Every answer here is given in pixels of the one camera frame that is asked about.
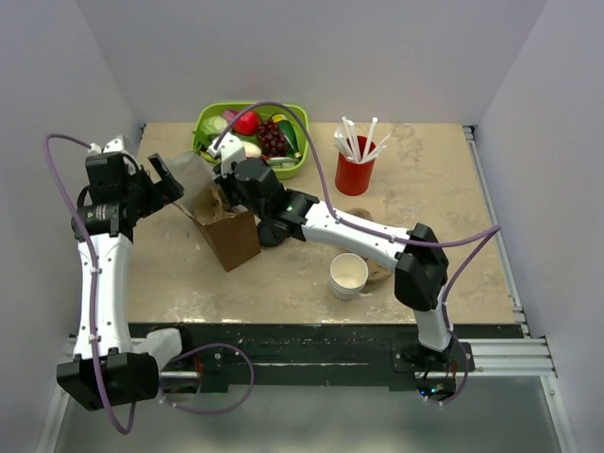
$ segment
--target gray floor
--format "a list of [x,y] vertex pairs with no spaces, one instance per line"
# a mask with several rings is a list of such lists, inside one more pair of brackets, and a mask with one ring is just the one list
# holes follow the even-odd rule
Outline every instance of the gray floor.
[[[195,403],[219,406],[242,391]],[[126,410],[118,415],[126,420]],[[152,401],[139,405],[126,437],[102,411],[87,412],[72,401],[59,445],[62,453],[560,451],[534,378],[473,378],[442,411],[416,394],[378,388],[258,387],[237,410],[217,416]]]

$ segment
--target white wall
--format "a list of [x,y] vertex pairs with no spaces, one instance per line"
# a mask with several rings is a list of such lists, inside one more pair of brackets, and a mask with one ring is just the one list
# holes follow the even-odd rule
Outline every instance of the white wall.
[[531,333],[546,334],[581,452],[600,452],[604,3],[550,0],[478,127]]
[[[101,143],[137,130],[73,0],[3,2],[0,42],[0,450],[28,452],[60,346],[79,316],[76,242],[42,138],[63,132]],[[54,149],[77,195],[85,152],[62,143]]]
[[475,124],[545,0],[77,2],[145,121],[270,98],[317,121]]

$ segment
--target cabbage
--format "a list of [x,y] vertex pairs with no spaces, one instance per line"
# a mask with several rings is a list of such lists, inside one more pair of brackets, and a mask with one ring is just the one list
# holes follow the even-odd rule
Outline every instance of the cabbage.
[[227,120],[222,116],[211,116],[201,122],[200,130],[202,133],[206,134],[208,138],[213,138],[225,130],[227,125]]

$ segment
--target white paper cup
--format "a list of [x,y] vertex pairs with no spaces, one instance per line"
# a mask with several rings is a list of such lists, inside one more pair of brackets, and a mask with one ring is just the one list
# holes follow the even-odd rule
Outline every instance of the white paper cup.
[[331,291],[342,300],[354,298],[364,288],[369,270],[359,255],[343,253],[337,256],[329,268]]

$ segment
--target marble countertop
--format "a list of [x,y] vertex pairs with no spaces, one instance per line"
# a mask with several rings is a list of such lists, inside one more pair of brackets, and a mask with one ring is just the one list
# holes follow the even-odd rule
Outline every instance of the marble countertop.
[[[361,132],[368,125],[359,125]],[[329,194],[340,210],[365,208],[376,222],[430,226],[440,241],[475,234],[489,226],[463,130],[459,125],[379,124],[388,148],[376,162],[361,196],[341,194],[333,183],[335,124],[313,123],[310,134],[326,173]],[[194,124],[151,123],[139,159],[159,153],[173,158],[191,149]],[[287,187],[323,198],[313,159]],[[451,276],[472,245],[446,249]],[[394,278],[368,285],[343,302],[328,287],[336,247],[288,240],[226,273],[193,223],[175,207],[141,220],[129,268],[130,322],[413,323],[412,311],[394,298]],[[454,323],[513,323],[512,304],[493,242],[480,252],[449,296]]]

